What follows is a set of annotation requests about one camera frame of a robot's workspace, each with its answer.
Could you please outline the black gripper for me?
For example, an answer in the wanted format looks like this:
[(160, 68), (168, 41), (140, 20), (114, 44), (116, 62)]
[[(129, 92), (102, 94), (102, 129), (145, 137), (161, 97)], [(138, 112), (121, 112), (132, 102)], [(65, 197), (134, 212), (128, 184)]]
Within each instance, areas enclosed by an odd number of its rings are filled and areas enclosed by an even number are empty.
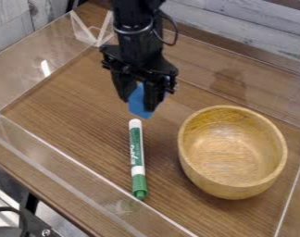
[(144, 82), (145, 110), (154, 112), (164, 101), (165, 93), (176, 92), (178, 69), (164, 57), (164, 45), (176, 44), (164, 41), (162, 29), (145, 31), (116, 30), (117, 44), (104, 44), (102, 65), (110, 71), (112, 80), (120, 98), (128, 102), (129, 96)]

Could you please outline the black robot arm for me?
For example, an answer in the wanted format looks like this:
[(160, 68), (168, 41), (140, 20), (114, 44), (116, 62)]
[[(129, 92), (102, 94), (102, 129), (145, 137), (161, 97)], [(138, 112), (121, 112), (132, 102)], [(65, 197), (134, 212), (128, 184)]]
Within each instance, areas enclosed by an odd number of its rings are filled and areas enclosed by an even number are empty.
[(165, 58), (164, 45), (176, 45), (178, 28), (160, 9), (166, 0), (112, 0), (117, 44), (104, 44), (102, 65), (110, 71), (120, 98), (128, 102), (142, 85), (145, 112), (154, 112), (166, 93), (176, 92), (178, 68)]

